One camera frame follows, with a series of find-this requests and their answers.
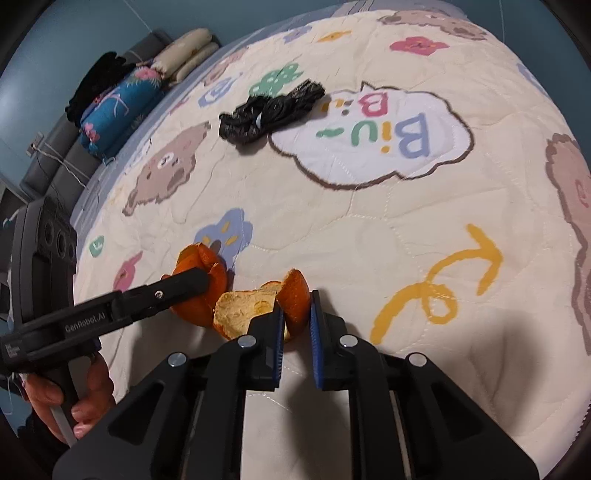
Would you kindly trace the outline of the dark grey headboard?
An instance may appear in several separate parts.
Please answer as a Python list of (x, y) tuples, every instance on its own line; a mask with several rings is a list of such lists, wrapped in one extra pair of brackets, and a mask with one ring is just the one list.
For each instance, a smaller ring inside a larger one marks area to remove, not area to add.
[(100, 160), (79, 141), (80, 130), (63, 113), (47, 134), (38, 133), (28, 147), (31, 163), (19, 187), (28, 201), (49, 195), (71, 212)]

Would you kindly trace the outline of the blue floral folded blanket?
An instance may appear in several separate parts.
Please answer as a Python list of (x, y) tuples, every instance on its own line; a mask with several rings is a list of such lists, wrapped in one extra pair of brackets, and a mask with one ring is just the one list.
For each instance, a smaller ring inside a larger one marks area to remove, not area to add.
[(142, 66), (101, 94), (82, 114), (79, 140), (84, 149), (108, 163), (161, 100), (161, 83), (156, 70)]

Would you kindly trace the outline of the orange peel piece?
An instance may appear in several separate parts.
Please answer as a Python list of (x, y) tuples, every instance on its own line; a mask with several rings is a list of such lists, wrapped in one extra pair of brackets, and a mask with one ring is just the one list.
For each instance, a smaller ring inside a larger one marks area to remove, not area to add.
[(193, 243), (178, 255), (172, 275), (197, 270), (197, 294), (170, 307), (178, 318), (195, 326), (211, 328), (214, 307), (228, 291), (228, 273), (219, 257), (204, 243)]
[(215, 304), (212, 326), (224, 338), (233, 340), (245, 335), (253, 318), (283, 311), (283, 336), (293, 340), (304, 332), (311, 315), (311, 291), (300, 270), (291, 269), (283, 281), (266, 282), (257, 290), (232, 291), (221, 295)]

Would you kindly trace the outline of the beige folded blanket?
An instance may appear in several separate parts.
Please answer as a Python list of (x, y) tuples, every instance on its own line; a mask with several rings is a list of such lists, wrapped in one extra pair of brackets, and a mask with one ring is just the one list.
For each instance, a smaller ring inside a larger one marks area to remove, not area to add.
[(151, 69), (170, 85), (183, 81), (219, 48), (211, 31), (191, 30), (165, 47), (154, 59)]

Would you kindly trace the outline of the black clothing pile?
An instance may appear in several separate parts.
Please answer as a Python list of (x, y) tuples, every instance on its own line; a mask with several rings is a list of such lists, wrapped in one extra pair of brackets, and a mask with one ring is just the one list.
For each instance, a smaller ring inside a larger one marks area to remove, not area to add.
[(67, 119), (79, 127), (83, 113), (90, 104), (104, 91), (116, 86), (134, 68), (133, 63), (127, 63), (124, 57), (114, 51), (104, 53), (86, 73), (65, 107)]

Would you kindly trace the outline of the black plastic bag with tie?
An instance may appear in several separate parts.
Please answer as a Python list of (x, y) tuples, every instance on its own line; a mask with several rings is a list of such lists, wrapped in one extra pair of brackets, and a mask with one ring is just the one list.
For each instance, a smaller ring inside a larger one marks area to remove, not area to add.
[(325, 96), (318, 82), (305, 80), (286, 95), (250, 95), (232, 113), (221, 113), (219, 137), (235, 146), (249, 145), (311, 112)]

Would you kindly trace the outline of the cream cartoon bear quilt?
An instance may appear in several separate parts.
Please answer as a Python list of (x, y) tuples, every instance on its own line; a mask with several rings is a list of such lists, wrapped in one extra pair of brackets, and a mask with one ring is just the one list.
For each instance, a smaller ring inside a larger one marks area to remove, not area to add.
[[(249, 145), (218, 115), (325, 96)], [(79, 242), (74, 297), (157, 281), (204, 243), (235, 291), (300, 270), (382, 351), (428, 355), (536, 462), (590, 407), (590, 170), (549, 93), (472, 19), (325, 18), (221, 61), (135, 151)]]

